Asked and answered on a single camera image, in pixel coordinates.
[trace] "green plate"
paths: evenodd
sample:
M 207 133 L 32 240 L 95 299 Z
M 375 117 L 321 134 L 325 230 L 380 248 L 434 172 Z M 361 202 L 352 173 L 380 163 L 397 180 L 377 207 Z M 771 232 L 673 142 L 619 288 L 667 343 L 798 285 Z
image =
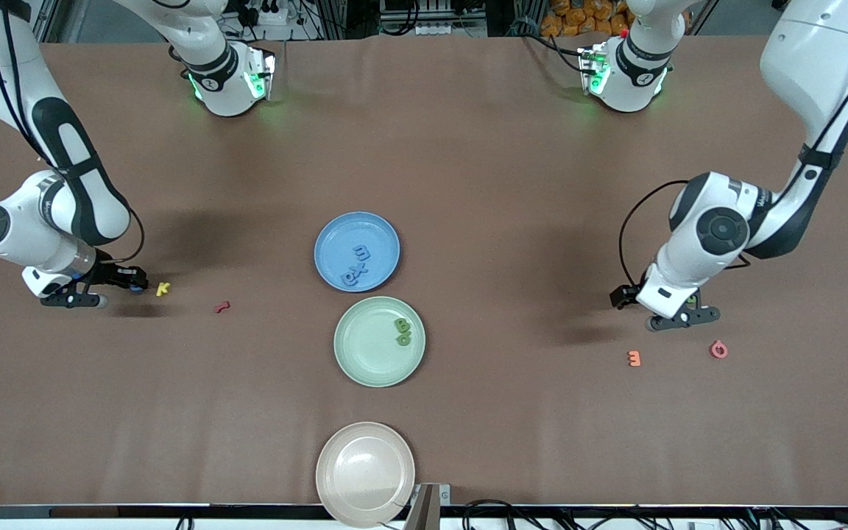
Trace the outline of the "green plate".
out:
M 424 358 L 424 323 L 390 296 L 366 298 L 339 319 L 333 348 L 346 375 L 365 386 L 397 385 Z

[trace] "orange object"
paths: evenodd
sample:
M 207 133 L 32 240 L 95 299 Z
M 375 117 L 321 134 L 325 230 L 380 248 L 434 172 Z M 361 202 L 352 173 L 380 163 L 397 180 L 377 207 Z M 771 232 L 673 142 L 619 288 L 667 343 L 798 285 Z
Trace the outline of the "orange object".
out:
M 713 358 L 724 359 L 728 356 L 728 346 L 721 343 L 721 340 L 716 340 L 709 346 L 709 353 L 713 355 Z
M 608 20 L 613 14 L 610 0 L 584 0 L 584 14 L 598 20 Z
M 558 16 L 563 16 L 565 13 L 568 13 L 568 10 L 571 9 L 571 1 L 570 0 L 551 0 L 549 3 L 551 6 L 551 10 L 555 11 L 555 14 Z
M 613 17 L 610 17 L 610 33 L 619 35 L 628 29 L 626 18 L 623 15 L 613 15 Z
M 579 7 L 572 7 L 565 14 L 565 24 L 566 26 L 580 26 L 586 17 L 587 15 L 584 14 L 584 10 L 579 9 Z
M 561 32 L 562 19 L 556 17 L 554 13 L 545 15 L 544 19 L 542 19 L 541 26 L 539 26 L 539 34 L 545 37 L 545 39 L 548 39 L 548 37 L 558 37 L 558 34 Z

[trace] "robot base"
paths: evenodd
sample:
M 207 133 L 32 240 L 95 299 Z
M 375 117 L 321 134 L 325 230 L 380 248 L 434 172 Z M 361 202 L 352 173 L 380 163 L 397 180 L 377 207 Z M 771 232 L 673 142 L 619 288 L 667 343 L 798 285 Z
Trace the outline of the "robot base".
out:
M 276 70 L 276 57 L 263 50 L 249 47 L 245 43 L 229 43 L 235 50 L 241 63 L 232 77 L 225 81 L 222 87 L 212 84 L 214 91 L 208 90 L 209 79 L 196 82 L 192 74 L 188 74 L 195 97 L 208 107 L 208 110 L 219 116 L 236 116 L 257 101 L 270 100 L 273 88 L 273 74 Z
M 604 102 L 604 105 L 620 112 L 636 112 L 642 110 L 663 89 L 663 80 L 672 69 L 667 67 L 656 78 L 644 81 L 645 86 L 636 86 L 619 68 L 612 66 L 612 57 L 617 57 L 617 47 L 623 43 L 620 37 L 611 37 L 590 48 L 579 48 L 578 67 L 582 72 L 582 90 L 585 95 L 593 95 Z

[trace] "blue plate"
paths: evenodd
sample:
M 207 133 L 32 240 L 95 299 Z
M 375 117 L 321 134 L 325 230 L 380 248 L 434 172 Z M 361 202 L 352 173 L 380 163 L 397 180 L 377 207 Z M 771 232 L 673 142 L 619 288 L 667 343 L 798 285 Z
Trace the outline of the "blue plate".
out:
M 322 279 L 345 292 L 365 292 L 386 282 L 398 267 L 400 255 L 394 226 L 366 211 L 329 221 L 319 232 L 313 252 Z

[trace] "beige plate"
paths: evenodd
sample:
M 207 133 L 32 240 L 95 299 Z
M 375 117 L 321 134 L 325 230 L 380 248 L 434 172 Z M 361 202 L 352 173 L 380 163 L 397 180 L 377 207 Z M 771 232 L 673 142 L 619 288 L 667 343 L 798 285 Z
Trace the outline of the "beige plate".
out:
M 330 515 L 356 528 L 387 523 L 414 489 L 414 457 L 401 435 L 381 423 L 343 427 L 316 465 L 316 490 Z

